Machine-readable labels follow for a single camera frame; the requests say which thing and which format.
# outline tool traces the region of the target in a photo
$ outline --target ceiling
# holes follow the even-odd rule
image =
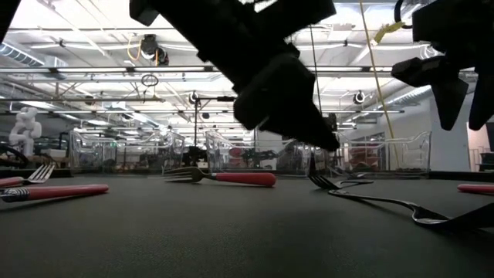
[[[358,2],[350,0],[335,1],[335,3],[337,7],[335,16],[314,25],[312,33],[309,28],[303,29],[293,34],[288,40],[299,48],[300,59],[309,67],[371,66]],[[138,59],[133,58],[138,54],[140,38],[144,34],[155,34],[158,43],[169,55],[170,66],[188,66],[184,70],[194,66],[204,66],[204,63],[196,56],[195,48],[165,19],[159,16],[150,27],[146,27],[130,18],[128,6],[128,0],[56,0],[51,1],[51,4],[43,0],[23,0],[5,42],[19,46],[29,55],[40,59],[56,57],[63,61],[61,65],[69,67],[154,66],[154,62],[143,56]],[[381,26],[393,23],[393,8],[394,1],[366,1],[364,15],[371,38]],[[410,21],[411,12],[417,8],[420,8],[420,4],[404,5],[402,15],[406,22]],[[411,31],[404,29],[387,34],[381,43],[374,47],[373,53],[376,65],[381,67],[389,67],[412,57],[434,55],[427,45],[413,43]],[[0,66],[23,67],[25,65],[7,56],[2,56]],[[189,118],[194,114],[176,112],[194,109],[193,105],[188,102],[191,92],[195,91],[200,97],[235,95],[232,92],[232,83],[221,73],[180,72],[179,69],[176,71],[155,73],[161,82],[156,87],[150,87],[147,90],[140,81],[145,73],[65,73],[64,80],[47,78],[42,74],[10,73],[2,74],[0,78],[6,86],[12,87],[14,83],[16,89],[22,88],[22,93],[38,99],[56,96],[71,99],[82,99],[88,96],[114,99],[140,97],[142,99],[146,91],[147,101],[144,99],[134,102],[122,100],[118,103],[96,102],[92,105],[86,105],[83,102],[52,104],[57,106],[63,104],[70,110],[105,110],[111,107],[112,103],[117,106],[124,105],[126,109],[140,110],[143,115],[155,123],[170,124],[176,131],[183,134],[189,131],[188,128],[193,127]],[[379,84],[386,98],[404,95],[413,89],[392,79],[389,69],[380,74]],[[317,96],[319,94],[323,111],[355,110],[353,96],[358,91],[367,95],[366,102],[362,107],[358,107],[358,110],[378,105],[374,74],[357,73],[353,70],[338,73],[329,71],[327,74],[321,73],[318,77],[318,86],[314,89],[314,101],[319,105]],[[5,98],[11,96],[2,90],[0,94]],[[150,101],[152,96],[163,101]],[[231,103],[211,101],[207,106],[204,106],[205,102],[202,104],[201,112],[232,109]],[[146,114],[142,110],[166,110],[167,113]],[[354,117],[349,114],[338,115],[342,122],[348,122],[348,119]],[[74,114],[73,116],[81,120],[88,118],[87,114]],[[123,119],[117,114],[97,114],[97,119],[123,126],[130,124],[128,121],[122,121]],[[65,121],[80,124],[79,120],[65,119]],[[233,123],[235,119],[232,113],[210,113],[208,119],[199,117],[199,121],[200,126],[211,128],[212,124],[208,123]],[[49,118],[43,120],[45,127],[53,123]],[[250,137],[252,135],[240,129],[239,124],[229,126],[238,127],[238,129],[225,129],[223,132],[225,136],[235,134],[232,136]],[[2,128],[3,131],[9,129],[10,127],[7,126]]]

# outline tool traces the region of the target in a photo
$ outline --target dark gray table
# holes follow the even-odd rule
[[[0,204],[1,277],[493,277],[494,234],[435,232],[396,205],[277,188],[67,178],[110,193]],[[494,201],[457,181],[377,181],[349,192],[456,216]]]

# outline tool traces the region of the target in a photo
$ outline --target fork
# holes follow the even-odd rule
[[[322,189],[329,189],[329,190],[338,190],[342,188],[347,188],[350,186],[355,186],[355,185],[369,185],[374,183],[372,180],[363,180],[363,179],[357,179],[356,181],[354,180],[343,180],[339,181],[336,184],[328,180],[327,178],[319,175],[309,175],[309,179],[311,182],[313,182],[315,185],[319,186]]]
[[[195,183],[203,178],[216,181],[236,182],[248,185],[263,185],[272,187],[276,183],[276,176],[271,173],[218,173],[205,174],[199,168],[187,167],[166,171],[163,178],[167,182]]]
[[[378,198],[374,196],[364,196],[352,194],[349,192],[341,191],[341,188],[335,185],[333,182],[327,180],[325,177],[318,175],[309,176],[311,182],[317,186],[329,189],[328,194],[348,198],[357,201],[361,200],[371,200],[379,202],[388,202],[396,205],[404,206],[410,209],[412,213],[412,219],[418,225],[422,225],[428,228],[488,228],[494,226],[494,219],[492,214],[494,214],[494,203],[484,205],[481,208],[468,212],[464,215],[460,215],[455,218],[449,218],[444,215],[440,215],[437,212],[428,210],[420,205],[412,202],[390,199],[390,198]]]
[[[52,174],[53,169],[55,169],[54,164],[44,164],[40,166],[29,178],[23,177],[11,177],[11,178],[1,178],[0,188],[11,188],[23,185],[37,185],[45,183],[49,176]]]
[[[5,188],[0,194],[4,202],[24,202],[48,198],[62,198],[81,195],[96,195],[108,191],[108,185],[67,185],[67,186],[33,186]]]

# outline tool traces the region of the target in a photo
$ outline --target white wall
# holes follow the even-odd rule
[[[395,138],[412,137],[423,131],[431,131],[431,114],[429,100],[421,101],[416,107],[406,107],[404,114],[389,114]],[[357,139],[384,132],[387,139],[391,133],[386,117],[377,119],[377,124],[360,124],[357,130],[343,133],[349,139]]]
[[[465,100],[451,131],[444,131],[439,122],[438,108],[431,101],[432,148],[431,170],[470,171],[469,140],[466,122],[469,120],[471,102]]]

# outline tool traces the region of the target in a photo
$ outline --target robot workstation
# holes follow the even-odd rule
[[[2,276],[494,273],[494,1],[0,14]]]

